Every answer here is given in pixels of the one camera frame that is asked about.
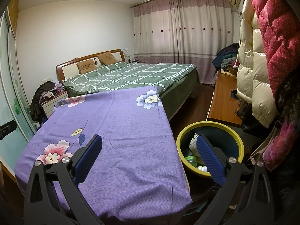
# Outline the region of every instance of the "yellow trash can rim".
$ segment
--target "yellow trash can rim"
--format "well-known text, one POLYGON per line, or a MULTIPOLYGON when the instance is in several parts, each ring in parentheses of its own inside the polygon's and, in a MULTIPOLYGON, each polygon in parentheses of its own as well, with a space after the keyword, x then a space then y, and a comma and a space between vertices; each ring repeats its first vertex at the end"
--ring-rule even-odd
POLYGON ((228 126, 224 125, 224 124, 220 124, 218 122, 212 122, 212 121, 202 121, 202 122, 196 122, 193 124, 190 124, 188 126, 186 126, 178 135, 177 139, 176 139, 176 147, 177 147, 177 151, 179 154, 179 157, 181 159, 181 162, 187 167, 189 168, 192 172, 196 173, 199 176, 205 177, 205 178, 211 178, 211 174, 209 172, 204 172, 201 171, 195 167, 193 167, 192 165, 190 165, 187 160, 184 158, 181 148, 180 148, 180 143, 182 138, 186 135, 187 132, 189 132, 190 130, 197 128, 197 127, 204 127, 204 126, 209 126, 209 127, 216 127, 216 128, 220 128, 224 131, 226 131, 227 133, 229 133, 236 141, 237 145, 238 145, 238 161, 242 162, 243 158, 244 158, 244 145, 243 145, 243 141, 242 139, 239 137, 239 135, 231 128, 229 128, 228 126))

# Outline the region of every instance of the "blue leaf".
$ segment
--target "blue leaf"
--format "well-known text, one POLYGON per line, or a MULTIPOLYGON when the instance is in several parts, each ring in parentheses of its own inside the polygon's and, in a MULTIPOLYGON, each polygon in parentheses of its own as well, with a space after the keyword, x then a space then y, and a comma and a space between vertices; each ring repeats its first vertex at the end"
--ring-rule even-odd
POLYGON ((84 134, 79 135, 79 146, 82 145, 82 143, 86 140, 86 136, 84 134))

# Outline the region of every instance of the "silver bolt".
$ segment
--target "silver bolt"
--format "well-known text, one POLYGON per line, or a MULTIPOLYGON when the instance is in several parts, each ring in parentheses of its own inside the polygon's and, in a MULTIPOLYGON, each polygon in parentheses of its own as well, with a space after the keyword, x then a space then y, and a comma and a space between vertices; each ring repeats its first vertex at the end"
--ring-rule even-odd
POLYGON ((257 165, 258 165, 259 167, 263 167, 264 164, 263 164, 263 162, 258 161, 258 162, 257 162, 257 165))
POLYGON ((40 166, 41 164, 42 164, 41 161, 36 161, 36 162, 34 163, 34 165, 35 165, 36 167, 40 166))
POLYGON ((70 157, 64 157, 61 161, 62 163, 68 163, 70 161, 70 157))
POLYGON ((234 157, 230 157, 228 160, 230 163, 236 163, 236 159, 234 157))

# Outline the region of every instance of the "brown pillow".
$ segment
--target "brown pillow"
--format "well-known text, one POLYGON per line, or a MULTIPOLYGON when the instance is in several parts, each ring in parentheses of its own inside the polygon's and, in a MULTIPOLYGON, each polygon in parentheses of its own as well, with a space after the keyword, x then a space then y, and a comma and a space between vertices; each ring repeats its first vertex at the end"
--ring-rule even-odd
POLYGON ((111 52, 99 54, 97 55, 97 58, 99 58, 99 61, 105 66, 119 62, 111 52))
POLYGON ((97 67, 95 66, 95 62, 92 58, 78 62, 77 67, 80 74, 85 74, 97 69, 97 67))

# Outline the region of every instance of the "sliding wardrobe door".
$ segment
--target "sliding wardrobe door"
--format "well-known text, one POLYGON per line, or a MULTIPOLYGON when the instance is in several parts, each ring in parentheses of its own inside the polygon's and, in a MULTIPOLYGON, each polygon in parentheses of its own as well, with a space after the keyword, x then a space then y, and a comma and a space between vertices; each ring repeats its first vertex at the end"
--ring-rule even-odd
POLYGON ((11 80, 13 83, 13 87, 15 89, 16 97, 20 104, 20 108, 27 120, 28 125, 35 133, 36 127, 30 115, 29 103, 25 96, 25 92, 23 89, 23 85, 19 73, 19 67, 17 63, 17 52, 16 52, 16 39, 11 27, 8 29, 8 59, 9 59, 11 80))
POLYGON ((0 126, 14 120, 17 129, 0 140, 0 161, 4 170, 14 176, 15 164, 34 133, 21 111, 14 91, 8 61, 8 23, 0 20, 0 126))

